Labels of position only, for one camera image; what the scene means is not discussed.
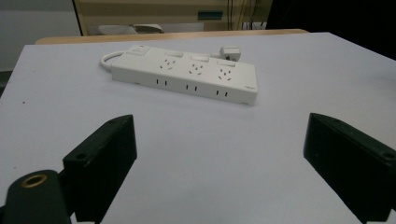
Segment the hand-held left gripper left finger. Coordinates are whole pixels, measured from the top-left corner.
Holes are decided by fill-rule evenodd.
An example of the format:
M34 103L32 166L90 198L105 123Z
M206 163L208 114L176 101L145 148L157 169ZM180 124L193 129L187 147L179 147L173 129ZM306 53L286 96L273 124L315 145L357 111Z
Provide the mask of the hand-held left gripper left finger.
M132 115L105 122L63 158L65 199L77 221L102 222L136 158Z

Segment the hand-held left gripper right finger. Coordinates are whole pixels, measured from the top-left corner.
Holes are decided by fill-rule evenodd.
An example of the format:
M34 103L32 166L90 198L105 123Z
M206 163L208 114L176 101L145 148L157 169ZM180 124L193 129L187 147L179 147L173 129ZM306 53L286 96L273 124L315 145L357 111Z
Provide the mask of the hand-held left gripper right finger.
M312 113L304 158L365 224L396 211L396 150L340 119Z

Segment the white power strip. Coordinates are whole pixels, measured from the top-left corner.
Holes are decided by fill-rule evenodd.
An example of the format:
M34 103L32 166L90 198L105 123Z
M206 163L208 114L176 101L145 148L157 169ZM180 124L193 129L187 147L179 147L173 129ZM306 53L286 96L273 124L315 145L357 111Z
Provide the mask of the white power strip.
M110 63L112 78L167 91L252 105L255 66L212 55L133 45Z

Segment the white cloth bundle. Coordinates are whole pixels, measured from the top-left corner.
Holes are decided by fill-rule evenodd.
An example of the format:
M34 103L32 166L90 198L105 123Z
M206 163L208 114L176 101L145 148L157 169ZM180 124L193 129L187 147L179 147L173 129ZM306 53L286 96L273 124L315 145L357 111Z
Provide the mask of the white cloth bundle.
M98 32L101 35L162 34L163 28L158 24L100 25Z

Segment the beige cabinet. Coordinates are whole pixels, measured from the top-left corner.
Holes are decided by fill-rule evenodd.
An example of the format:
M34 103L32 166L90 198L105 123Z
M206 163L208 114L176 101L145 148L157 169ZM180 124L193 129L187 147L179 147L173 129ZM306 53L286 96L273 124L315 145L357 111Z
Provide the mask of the beige cabinet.
M268 20L273 0L72 0L80 32L98 25L201 23L206 31L240 30Z

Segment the white power plug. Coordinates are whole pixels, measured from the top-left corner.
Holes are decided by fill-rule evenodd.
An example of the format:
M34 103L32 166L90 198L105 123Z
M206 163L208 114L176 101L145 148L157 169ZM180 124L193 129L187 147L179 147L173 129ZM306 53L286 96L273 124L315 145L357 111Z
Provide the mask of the white power plug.
M212 57L223 60L238 62L241 57L241 49L237 46L221 47L218 53L212 53Z

